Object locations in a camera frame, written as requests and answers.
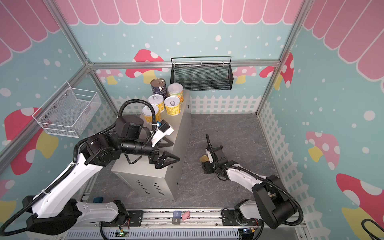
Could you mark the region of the gold sardine tin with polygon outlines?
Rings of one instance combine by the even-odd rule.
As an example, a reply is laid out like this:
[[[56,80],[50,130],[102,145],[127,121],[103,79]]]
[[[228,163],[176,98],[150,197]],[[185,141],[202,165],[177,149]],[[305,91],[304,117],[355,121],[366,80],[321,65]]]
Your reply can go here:
[[[200,157],[200,162],[201,163],[205,163],[205,162],[209,162],[209,161],[210,161],[210,159],[209,159],[209,157],[207,155],[203,155],[203,156]]]

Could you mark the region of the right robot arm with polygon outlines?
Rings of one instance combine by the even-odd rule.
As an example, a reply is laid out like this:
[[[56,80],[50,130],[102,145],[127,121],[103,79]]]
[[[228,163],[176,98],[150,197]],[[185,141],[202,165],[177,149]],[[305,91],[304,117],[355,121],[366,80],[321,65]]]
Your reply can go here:
[[[213,147],[206,135],[207,161],[201,165],[205,174],[216,174],[221,181],[231,181],[252,192],[254,200],[243,200],[233,210],[225,210],[223,223],[248,225],[262,223],[276,229],[280,225],[298,226],[304,220],[299,202],[288,193],[281,179],[276,175],[258,175],[243,168],[235,161],[229,161],[223,147]]]

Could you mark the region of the yellow can pull-tab lid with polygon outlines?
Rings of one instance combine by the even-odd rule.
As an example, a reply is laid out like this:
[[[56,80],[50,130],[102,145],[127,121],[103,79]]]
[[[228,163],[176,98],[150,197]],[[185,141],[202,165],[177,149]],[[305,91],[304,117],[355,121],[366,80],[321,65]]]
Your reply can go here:
[[[162,120],[162,116],[161,116],[159,108],[156,105],[152,105],[152,107],[155,111],[156,122],[160,122]],[[142,109],[142,114],[145,117],[146,122],[151,125],[153,122],[151,109],[148,106],[145,106]]]
[[[162,113],[165,110],[164,105],[164,97],[162,95],[151,95],[148,98],[148,102],[151,105],[157,106],[159,108],[159,112]]]
[[[176,116],[181,113],[181,104],[178,97],[167,97],[164,100],[164,105],[166,107],[167,114],[170,116]]]

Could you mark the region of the yellow can white lid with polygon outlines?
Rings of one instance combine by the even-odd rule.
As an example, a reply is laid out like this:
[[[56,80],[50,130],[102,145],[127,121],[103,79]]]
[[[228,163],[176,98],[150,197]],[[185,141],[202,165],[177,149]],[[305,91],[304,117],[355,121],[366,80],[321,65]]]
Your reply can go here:
[[[184,89],[181,84],[173,83],[168,86],[168,96],[177,97],[180,100],[180,104],[184,103]]]

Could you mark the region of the dark blue tall can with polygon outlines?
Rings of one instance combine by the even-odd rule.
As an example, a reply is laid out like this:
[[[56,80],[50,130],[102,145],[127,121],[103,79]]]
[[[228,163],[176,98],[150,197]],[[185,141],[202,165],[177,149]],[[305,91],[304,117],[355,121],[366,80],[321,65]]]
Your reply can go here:
[[[168,97],[167,85],[164,79],[153,79],[150,84],[154,95],[161,95],[164,99]]]

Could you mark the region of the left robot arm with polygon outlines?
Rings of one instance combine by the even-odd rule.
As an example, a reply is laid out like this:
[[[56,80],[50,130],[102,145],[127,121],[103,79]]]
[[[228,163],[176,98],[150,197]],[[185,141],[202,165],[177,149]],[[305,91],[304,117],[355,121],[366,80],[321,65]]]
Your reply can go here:
[[[130,215],[121,201],[105,204],[78,202],[74,194],[91,177],[121,155],[147,156],[150,164],[162,169],[178,163],[180,158],[160,152],[160,148],[173,145],[161,143],[172,132],[166,121],[153,119],[147,138],[139,139],[143,120],[124,115],[124,109],[135,100],[126,101],[118,112],[116,121],[99,133],[80,140],[74,147],[73,160],[68,167],[39,195],[27,196],[23,208],[1,226],[1,236],[33,232],[56,236],[80,223],[110,223],[122,226],[129,222]]]

